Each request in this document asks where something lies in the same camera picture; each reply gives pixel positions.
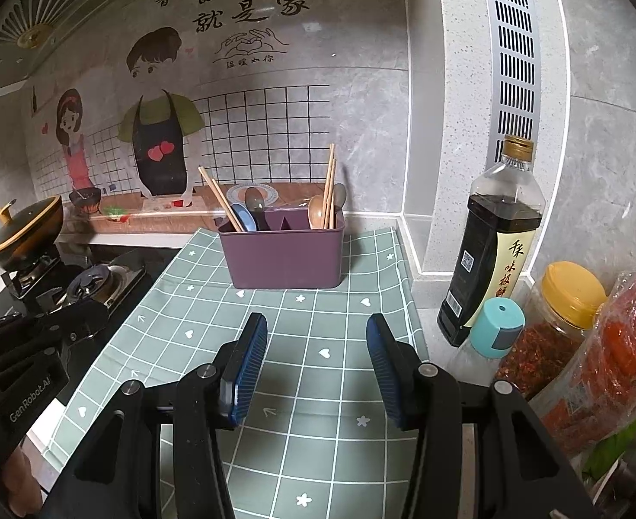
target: blue spoon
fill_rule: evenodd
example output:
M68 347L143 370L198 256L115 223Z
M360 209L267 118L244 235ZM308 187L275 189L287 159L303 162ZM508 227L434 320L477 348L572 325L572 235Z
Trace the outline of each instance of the blue spoon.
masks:
M256 221L253 216L251 216L251 213L248 212L248 209L246 209L246 205L242 205L240 202L233 202L231 209L236 213L239 222L241 222L241 226L243 226L243 230L246 232L256 232L258 230Z

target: soy sauce bottle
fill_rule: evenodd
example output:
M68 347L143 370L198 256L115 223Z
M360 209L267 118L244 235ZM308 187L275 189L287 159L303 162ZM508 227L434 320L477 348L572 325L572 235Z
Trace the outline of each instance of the soy sauce bottle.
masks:
M467 226L438 325L455 347L484 301L508 298L527 260L546 201L531 173L534 143L506 136L500 162L471 184Z

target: red plastic package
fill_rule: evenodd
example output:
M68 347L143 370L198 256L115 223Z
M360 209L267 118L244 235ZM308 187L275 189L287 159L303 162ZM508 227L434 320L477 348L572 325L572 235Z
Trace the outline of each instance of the red plastic package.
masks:
M592 333L530 405L569 458L636 417L636 275L611 293Z

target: ventilation grille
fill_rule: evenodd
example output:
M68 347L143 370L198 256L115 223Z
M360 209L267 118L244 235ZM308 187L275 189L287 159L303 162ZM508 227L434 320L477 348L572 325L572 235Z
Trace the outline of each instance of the ventilation grille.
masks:
M0 26L0 45L14 45L36 25L52 26L76 0L18 0Z
M537 19L533 0L486 0L493 53L493 103L486 165L500 159L502 139L536 141L541 96Z

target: screw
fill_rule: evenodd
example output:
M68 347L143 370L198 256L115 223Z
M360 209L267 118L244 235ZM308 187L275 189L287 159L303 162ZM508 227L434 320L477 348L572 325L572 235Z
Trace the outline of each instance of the screw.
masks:
M215 369L214 365L208 363L207 365L199 366L198 369L195 370L195 373L201 378L210 378L215 376L217 369Z
M121 391L126 396L135 394L138 390L140 390L140 383L138 381L125 381L125 383L121 386Z
M507 381L498 381L493 385L493 388L499 394L510 394L512 392L512 384Z
M432 378L438 374L438 367L433 363L424 362L419 365L419 374Z

